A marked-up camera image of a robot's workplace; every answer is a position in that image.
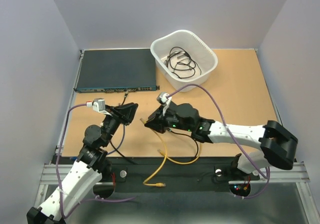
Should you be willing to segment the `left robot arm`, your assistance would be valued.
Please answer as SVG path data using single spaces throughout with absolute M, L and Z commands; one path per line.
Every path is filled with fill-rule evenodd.
M 138 104 L 109 106 L 104 99 L 97 98 L 84 106 L 104 114 L 105 118 L 100 125 L 91 125 L 85 130 L 83 146 L 65 178 L 61 178 L 59 168 L 55 168 L 58 186 L 43 203 L 27 212 L 28 223 L 65 223 L 99 181 L 113 176 L 104 147 L 109 145 L 120 125 L 132 123 Z

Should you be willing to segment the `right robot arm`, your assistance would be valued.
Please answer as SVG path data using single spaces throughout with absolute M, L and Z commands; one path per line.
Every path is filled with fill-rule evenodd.
M 169 128 L 188 131 L 201 143 L 231 143 L 255 148 L 255 152 L 237 156 L 230 166 L 230 173 L 236 179 L 268 166 L 291 170 L 298 144 L 298 139 L 276 121 L 269 120 L 257 126 L 224 125 L 201 117 L 188 103 L 160 106 L 148 117 L 145 127 L 158 133 Z

